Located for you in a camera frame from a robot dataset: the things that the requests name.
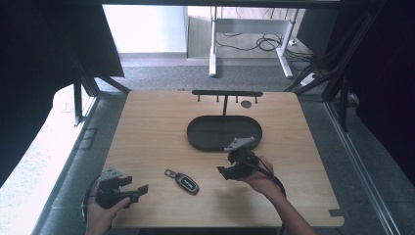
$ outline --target black stand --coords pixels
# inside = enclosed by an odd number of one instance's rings
[[[198,102],[201,101],[201,95],[214,95],[217,97],[216,102],[219,102],[219,96],[224,96],[221,116],[196,117],[189,123],[187,136],[194,148],[202,151],[223,152],[235,138],[251,137],[255,140],[247,148],[253,149],[259,144],[262,138],[260,124],[251,117],[227,116],[226,110],[229,96],[235,96],[237,103],[239,103],[239,96],[255,97],[257,103],[256,98],[262,96],[262,92],[195,90],[192,93],[198,96]]]

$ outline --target black cable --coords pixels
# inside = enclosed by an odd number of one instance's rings
[[[269,12],[269,10],[270,10],[270,8],[266,9],[265,13],[262,15],[263,19],[265,18],[265,15],[266,15],[267,12]]]
[[[240,34],[235,34],[235,35],[228,35],[229,37],[231,37],[231,36],[239,36],[239,35],[241,35],[242,33],[240,33]],[[218,42],[217,40],[215,40],[215,42],[219,45],[219,46],[222,46],[222,47],[230,47],[230,48],[233,48],[233,49],[236,49],[236,50],[240,50],[240,51],[251,51],[251,50],[254,50],[254,49],[256,49],[256,48],[259,48],[259,49],[261,49],[262,51],[267,51],[267,52],[269,52],[269,51],[274,51],[277,47],[275,46],[275,45],[273,45],[272,44],[272,42],[276,42],[276,40],[275,39],[273,39],[273,38],[270,38],[270,37],[265,37],[265,35],[267,35],[267,34],[263,34],[257,41],[256,41],[256,46],[254,46],[254,47],[252,47],[252,48],[240,48],[240,47],[235,47],[235,46],[231,46],[231,45],[226,45],[226,44],[222,44],[222,43],[220,43],[220,42]],[[271,46],[271,48],[264,48],[262,45],[263,45],[263,43],[268,43],[268,45],[270,45]]]
[[[222,33],[224,36],[226,36],[226,37],[234,37],[234,36],[239,36],[239,35],[242,35],[242,34],[244,34],[244,33],[235,33],[235,34],[226,34],[226,33]]]
[[[279,46],[282,46],[283,45],[283,38],[281,36],[276,35],[276,34],[273,34],[273,35],[277,38],[276,43]],[[305,60],[305,61],[310,61],[310,60],[314,59],[314,54],[312,54],[312,53],[294,52],[294,51],[291,51],[289,49],[286,49],[286,52],[287,52],[287,54],[289,54],[289,56],[291,56],[293,58],[302,59],[302,60]]]
[[[290,8],[287,8],[286,17],[284,18],[284,20],[287,19],[288,11],[290,11]]]
[[[274,173],[272,173],[271,172],[271,170],[269,170],[267,167],[266,167],[266,169],[267,170],[265,170],[265,169],[263,169],[263,168],[261,168],[261,167],[259,167],[259,166],[257,166],[257,165],[255,165],[255,164],[251,164],[251,163],[248,163],[248,162],[245,162],[245,161],[241,161],[241,160],[238,160],[238,162],[240,162],[240,163],[242,163],[242,164],[244,164],[244,165],[248,165],[248,166],[250,166],[251,168],[253,168],[253,169],[255,169],[255,170],[257,170],[257,171],[259,171],[259,172],[261,172],[261,173],[263,173],[266,177],[268,177],[273,183],[275,183],[279,188],[280,188],[280,190],[281,190],[281,192],[283,193],[283,195],[284,195],[284,197],[285,198],[287,198],[287,194],[286,194],[286,191],[285,191],[285,188],[284,188],[284,185],[283,185],[283,183],[281,182],[281,180],[279,179],[279,178],[277,178],[277,176],[275,176],[274,175]]]
[[[354,36],[354,33],[359,28],[361,22],[363,21],[364,16],[361,16],[360,19],[358,19],[353,26],[351,27],[351,30],[347,32],[346,36],[340,40],[340,42],[336,45],[335,48],[333,48],[328,54],[324,55],[321,58],[316,58],[310,60],[310,65],[303,69],[303,71],[300,73],[300,75],[296,78],[294,83],[287,87],[284,91],[293,91],[293,89],[300,85],[300,83],[314,70],[317,68],[323,68],[327,67],[330,64],[334,63],[339,56],[342,54],[344,49],[347,46],[347,42],[351,40],[351,38]],[[323,75],[321,78],[325,79],[325,77],[332,76],[334,73],[336,73],[338,70],[338,66],[335,66],[334,69],[332,69],[328,74]]]
[[[258,158],[259,161],[263,164],[263,166],[265,166],[266,170],[268,170],[268,172],[272,173],[272,171],[268,168],[268,166],[266,166],[266,164],[263,162],[262,159]]]
[[[274,12],[275,12],[275,8],[273,8],[271,11],[271,16],[269,17],[270,20],[272,19],[272,17],[274,17]]]
[[[85,196],[83,197],[83,202],[82,202],[81,207],[82,207],[82,217],[83,217],[84,223],[86,223],[88,219],[88,204],[89,204],[89,199],[91,198],[92,187],[94,186],[95,182],[100,176],[101,175],[96,176],[94,180],[89,184],[89,187],[85,192]]]
[[[239,15],[238,7],[235,8],[235,12],[236,12],[236,14],[238,14],[239,19],[241,19],[242,17],[241,17],[241,15]]]

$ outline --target gray floor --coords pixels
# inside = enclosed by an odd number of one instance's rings
[[[157,55],[144,58],[126,55],[122,57],[122,63],[126,78],[115,80],[135,90],[282,91],[292,83],[284,78],[281,68],[269,60],[222,60],[218,78],[208,77],[206,61],[186,60],[182,55],[163,56],[163,59],[158,59]],[[83,194],[89,182],[102,170],[127,97],[98,81],[103,92],[84,124],[83,134],[73,148],[69,163],[34,234],[82,234],[85,230],[80,212]],[[324,84],[300,96],[300,103],[346,222],[340,228],[316,229],[320,234],[388,234],[347,156],[326,105],[315,99],[323,88]],[[360,122],[353,108],[348,109],[347,126],[348,134],[390,209],[400,234],[415,234],[413,185]],[[109,234],[138,232],[139,229],[113,228]],[[192,233],[164,230],[152,234],[202,234],[202,230]]]

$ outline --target desk leg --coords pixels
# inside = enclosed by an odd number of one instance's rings
[[[294,25],[296,25],[296,18],[297,14],[299,13],[299,9],[294,9],[291,13],[290,22],[287,26],[287,30],[284,34],[284,41],[281,48],[277,48],[277,55],[278,59],[280,59],[281,66],[284,71],[284,75],[287,78],[293,77],[293,73],[291,72],[290,66],[287,63],[287,59],[284,57],[284,54],[287,50],[288,42],[290,41],[291,33],[293,33]]]
[[[217,7],[213,9],[213,16],[211,19],[211,44],[210,55],[208,61],[208,75],[216,76],[216,13]]]

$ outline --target black oval tray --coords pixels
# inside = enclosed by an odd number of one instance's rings
[[[194,118],[187,127],[189,143],[202,151],[224,151],[235,138],[255,140],[247,145],[254,149],[262,138],[260,124],[246,116],[201,116]]]

